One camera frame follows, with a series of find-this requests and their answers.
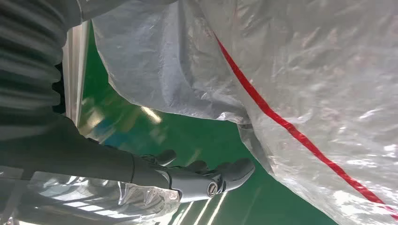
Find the translucent plastic cover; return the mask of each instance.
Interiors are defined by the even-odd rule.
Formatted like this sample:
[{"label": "translucent plastic cover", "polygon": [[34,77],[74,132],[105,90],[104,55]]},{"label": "translucent plastic cover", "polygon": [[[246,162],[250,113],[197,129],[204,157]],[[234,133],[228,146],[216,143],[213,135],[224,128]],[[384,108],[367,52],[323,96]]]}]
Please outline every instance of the translucent plastic cover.
[{"label": "translucent plastic cover", "polygon": [[3,176],[0,187],[10,225],[153,224],[168,221],[179,206],[176,191],[46,172],[30,181]]},{"label": "translucent plastic cover", "polygon": [[397,223],[398,1],[133,0],[93,25],[130,102],[234,121],[336,222]]}]

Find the green floor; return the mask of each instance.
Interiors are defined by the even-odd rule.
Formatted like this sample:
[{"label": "green floor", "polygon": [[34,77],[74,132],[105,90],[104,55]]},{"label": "green floor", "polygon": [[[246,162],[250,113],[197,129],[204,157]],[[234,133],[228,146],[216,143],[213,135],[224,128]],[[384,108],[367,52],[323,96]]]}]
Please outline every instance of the green floor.
[{"label": "green floor", "polygon": [[[108,84],[91,28],[80,131],[104,144],[136,154],[174,149],[175,165],[206,161],[210,168],[251,156],[231,122],[201,120],[155,111],[157,121],[120,97]],[[335,225],[322,212],[275,181],[256,162],[256,172],[240,189],[206,201],[182,204],[170,225]]]}]

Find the wrinkled plastic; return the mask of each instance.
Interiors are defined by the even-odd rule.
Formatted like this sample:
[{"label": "wrinkled plastic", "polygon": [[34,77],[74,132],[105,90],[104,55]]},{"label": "wrinkled plastic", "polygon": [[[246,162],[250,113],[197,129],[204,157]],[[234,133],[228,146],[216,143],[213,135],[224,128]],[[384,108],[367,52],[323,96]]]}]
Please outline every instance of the wrinkled plastic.
[{"label": "wrinkled plastic", "polygon": [[[131,103],[241,124],[264,168],[339,224],[396,224],[397,1],[132,1],[93,25]],[[248,95],[215,35],[297,139]]]},{"label": "wrinkled plastic", "polygon": [[180,204],[173,190],[46,172],[29,181],[20,171],[0,168],[0,210],[17,205],[10,224],[153,224],[168,221]]}]

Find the gloved hand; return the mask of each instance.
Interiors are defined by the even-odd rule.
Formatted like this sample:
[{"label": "gloved hand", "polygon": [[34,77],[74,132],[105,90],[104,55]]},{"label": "gloved hand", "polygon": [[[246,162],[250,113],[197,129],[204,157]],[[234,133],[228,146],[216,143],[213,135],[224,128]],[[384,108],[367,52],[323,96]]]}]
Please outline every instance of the gloved hand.
[{"label": "gloved hand", "polygon": [[[153,169],[152,176],[160,174],[163,179],[159,179],[168,182],[169,189],[179,192],[182,203],[209,199],[216,194],[236,189],[249,179],[255,168],[247,158],[241,158],[235,163],[223,163],[213,170],[208,170],[203,161],[195,161],[187,167],[165,167],[175,158],[173,150],[166,150],[157,156],[142,156],[149,165],[147,170]],[[133,183],[141,184],[140,180],[134,179]]]}]

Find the red stripe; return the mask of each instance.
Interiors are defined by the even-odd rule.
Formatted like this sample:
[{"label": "red stripe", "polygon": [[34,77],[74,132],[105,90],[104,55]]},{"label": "red stripe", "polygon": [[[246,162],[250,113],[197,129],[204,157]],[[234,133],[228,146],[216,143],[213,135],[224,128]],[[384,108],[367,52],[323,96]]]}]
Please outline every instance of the red stripe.
[{"label": "red stripe", "polygon": [[245,75],[236,65],[232,57],[229,55],[227,50],[224,48],[220,40],[216,37],[218,41],[218,45],[221,48],[221,51],[232,68],[235,76],[238,78],[239,82],[242,84],[247,93],[252,97],[252,99],[256,102],[259,108],[271,119],[277,122],[279,125],[284,127],[294,138],[296,138],[301,144],[303,144],[308,150],[310,150],[318,159],[320,159],[324,164],[326,164],[330,169],[337,173],[341,178],[343,178],[351,187],[355,190],[359,191],[365,198],[374,203],[381,204],[379,207],[384,208],[391,212],[391,216],[398,220],[398,214],[396,211],[390,206],[386,205],[379,197],[377,197],[372,191],[367,189],[365,186],[360,184],[358,181],[354,180],[350,177],[340,166],[336,163],[332,162],[328,159],[303,133],[298,131],[293,124],[289,123],[285,119],[283,119],[280,115],[276,114],[273,111],[267,102],[261,97],[261,95],[257,92],[257,90],[250,84],[250,82],[246,79]]}]

